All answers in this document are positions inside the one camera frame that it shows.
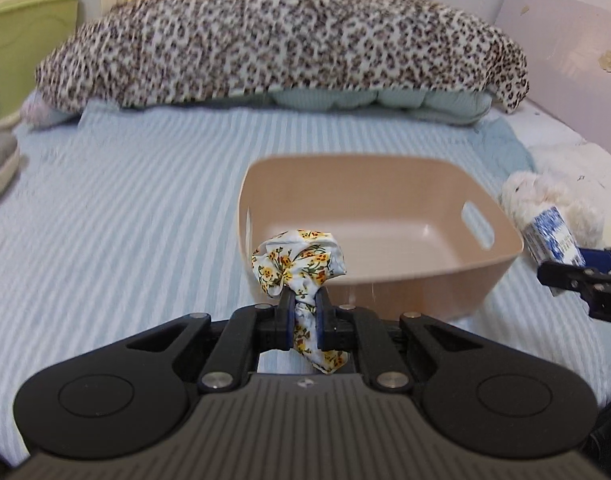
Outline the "blue white patterned box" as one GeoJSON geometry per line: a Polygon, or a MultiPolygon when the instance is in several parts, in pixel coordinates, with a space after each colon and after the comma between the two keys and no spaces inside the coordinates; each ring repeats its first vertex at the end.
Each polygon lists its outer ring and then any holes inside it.
{"type": "Polygon", "coordinates": [[[577,241],[556,206],[537,214],[521,230],[526,248],[537,264],[537,279],[553,296],[563,292],[579,292],[580,282],[569,278],[555,266],[585,267],[585,259],[577,241]]]}

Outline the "leopard print blanket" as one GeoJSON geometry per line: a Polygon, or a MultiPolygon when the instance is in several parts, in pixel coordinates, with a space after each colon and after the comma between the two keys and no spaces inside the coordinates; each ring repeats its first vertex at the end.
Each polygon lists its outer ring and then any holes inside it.
{"type": "Polygon", "coordinates": [[[289,89],[529,91],[519,44],[433,0],[130,0],[36,67],[36,90],[78,114],[289,89]]]}

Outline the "yellow floral fabric scrunchie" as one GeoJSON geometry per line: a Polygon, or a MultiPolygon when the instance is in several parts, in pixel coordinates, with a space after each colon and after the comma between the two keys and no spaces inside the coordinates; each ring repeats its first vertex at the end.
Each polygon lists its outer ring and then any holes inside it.
{"type": "Polygon", "coordinates": [[[329,233],[284,231],[263,242],[250,257],[252,273],[267,296],[288,290],[296,296],[292,347],[319,372],[329,375],[348,362],[348,353],[319,349],[315,296],[332,278],[345,275],[345,256],[329,233]]]}

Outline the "beige plastic storage basket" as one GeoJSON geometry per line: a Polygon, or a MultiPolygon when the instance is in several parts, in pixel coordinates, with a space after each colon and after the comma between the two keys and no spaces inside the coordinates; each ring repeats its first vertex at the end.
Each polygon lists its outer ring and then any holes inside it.
{"type": "Polygon", "coordinates": [[[242,258],[289,230],[333,234],[347,273],[326,284],[334,304],[395,320],[417,311],[454,320],[478,310],[521,254],[496,200],[440,159],[359,154],[272,156],[243,178],[242,258]]]}

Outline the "pink headboard panel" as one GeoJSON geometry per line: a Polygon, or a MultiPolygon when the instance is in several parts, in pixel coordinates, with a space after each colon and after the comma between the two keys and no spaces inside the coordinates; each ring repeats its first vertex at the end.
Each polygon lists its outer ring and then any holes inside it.
{"type": "Polygon", "coordinates": [[[495,25],[526,53],[529,99],[611,154],[611,11],[578,0],[504,0],[495,25]]]}

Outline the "white fluffy plush toy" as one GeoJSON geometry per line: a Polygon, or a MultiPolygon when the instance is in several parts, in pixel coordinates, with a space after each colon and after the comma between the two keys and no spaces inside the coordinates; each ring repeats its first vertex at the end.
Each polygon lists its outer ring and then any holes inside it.
{"type": "Polygon", "coordinates": [[[611,247],[611,155],[594,143],[538,146],[535,169],[516,171],[499,203],[517,229],[555,207],[584,248],[611,247]]]}

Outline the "light green quilted pillow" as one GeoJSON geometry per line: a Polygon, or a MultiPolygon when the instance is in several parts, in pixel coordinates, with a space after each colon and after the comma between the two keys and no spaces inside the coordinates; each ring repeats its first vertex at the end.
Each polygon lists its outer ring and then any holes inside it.
{"type": "Polygon", "coordinates": [[[404,110],[423,122],[452,126],[472,125],[491,110],[493,98],[486,91],[290,89],[273,92],[272,100],[292,110],[329,112],[381,106],[404,110]]]}

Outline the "blue striped bed quilt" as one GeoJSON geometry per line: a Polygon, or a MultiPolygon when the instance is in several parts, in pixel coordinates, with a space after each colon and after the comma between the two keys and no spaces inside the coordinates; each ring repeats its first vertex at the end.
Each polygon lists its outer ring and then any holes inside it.
{"type": "Polygon", "coordinates": [[[23,166],[0,200],[0,456],[26,449],[12,404],[38,370],[192,312],[228,318],[258,295],[238,244],[248,167],[284,154],[423,156],[462,167],[491,195],[504,177],[457,128],[366,108],[95,103],[72,124],[19,126],[23,166]]]}

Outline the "green plastic storage bin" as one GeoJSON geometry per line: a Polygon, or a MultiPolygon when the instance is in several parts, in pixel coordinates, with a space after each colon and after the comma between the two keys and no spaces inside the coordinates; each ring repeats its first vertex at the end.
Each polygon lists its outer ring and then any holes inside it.
{"type": "Polygon", "coordinates": [[[35,69],[78,23],[78,0],[0,3],[0,122],[20,110],[35,87],[35,69]]]}

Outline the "small pink plush item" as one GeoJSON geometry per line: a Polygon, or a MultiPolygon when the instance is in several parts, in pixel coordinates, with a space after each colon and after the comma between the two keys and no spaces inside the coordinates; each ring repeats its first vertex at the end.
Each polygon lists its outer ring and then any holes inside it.
{"type": "Polygon", "coordinates": [[[55,127],[76,117],[76,114],[56,110],[44,101],[40,92],[34,89],[20,108],[20,117],[34,130],[55,127]]]}

